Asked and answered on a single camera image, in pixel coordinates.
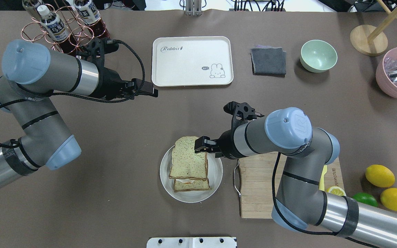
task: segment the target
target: lime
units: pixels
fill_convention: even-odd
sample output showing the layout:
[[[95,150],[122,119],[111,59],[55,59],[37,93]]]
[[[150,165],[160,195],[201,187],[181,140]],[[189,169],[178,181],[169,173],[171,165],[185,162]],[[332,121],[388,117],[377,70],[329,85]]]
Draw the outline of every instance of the lime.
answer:
[[[357,193],[356,195],[352,196],[352,198],[363,204],[367,204],[373,207],[378,206],[378,202],[376,201],[376,199],[372,195],[367,193]]]
[[[338,186],[332,186],[332,187],[328,188],[327,192],[332,193],[337,196],[345,196],[345,191]]]
[[[397,188],[392,187],[381,193],[381,203],[388,209],[397,211]]]
[[[394,174],[384,165],[370,165],[365,171],[367,180],[378,187],[391,187],[394,182]]]

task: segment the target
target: green bowl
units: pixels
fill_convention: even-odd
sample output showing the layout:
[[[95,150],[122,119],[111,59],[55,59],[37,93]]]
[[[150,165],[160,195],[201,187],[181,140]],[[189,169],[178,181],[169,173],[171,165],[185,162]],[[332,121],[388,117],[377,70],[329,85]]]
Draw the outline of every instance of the green bowl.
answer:
[[[299,57],[301,64],[309,72],[325,72],[335,66],[338,55],[329,43],[321,40],[311,40],[301,47]]]

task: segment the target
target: pink bowl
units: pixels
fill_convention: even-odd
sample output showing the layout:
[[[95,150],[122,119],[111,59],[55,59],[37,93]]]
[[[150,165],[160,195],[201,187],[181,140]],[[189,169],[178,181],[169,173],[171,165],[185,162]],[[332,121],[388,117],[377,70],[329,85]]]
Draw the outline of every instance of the pink bowl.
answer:
[[[397,98],[397,86],[394,85],[390,78],[387,76],[383,65],[384,60],[387,57],[391,57],[394,60],[397,59],[397,47],[389,50],[379,63],[378,68],[376,69],[376,82],[378,83],[381,90],[383,90],[389,96]]]

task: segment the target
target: wooden base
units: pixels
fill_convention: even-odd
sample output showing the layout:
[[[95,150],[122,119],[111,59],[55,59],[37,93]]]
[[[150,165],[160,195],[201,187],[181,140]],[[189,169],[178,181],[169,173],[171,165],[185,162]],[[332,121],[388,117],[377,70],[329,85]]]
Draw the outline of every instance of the wooden base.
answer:
[[[367,41],[367,37],[375,29],[372,25],[360,25],[350,32],[350,41],[358,52],[368,56],[377,56],[385,52],[389,42],[384,33],[381,32],[373,41]]]

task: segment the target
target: cutting board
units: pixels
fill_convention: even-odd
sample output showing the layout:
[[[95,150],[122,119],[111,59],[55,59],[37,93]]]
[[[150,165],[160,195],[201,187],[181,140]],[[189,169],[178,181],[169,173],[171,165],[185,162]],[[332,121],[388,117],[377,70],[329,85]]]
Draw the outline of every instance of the cutting board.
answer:
[[[240,159],[241,173],[241,218],[271,219],[272,172],[277,152],[259,154]],[[286,156],[281,155],[275,175],[275,190],[282,177]],[[339,159],[327,166],[324,175],[325,189],[339,186],[344,189]]]

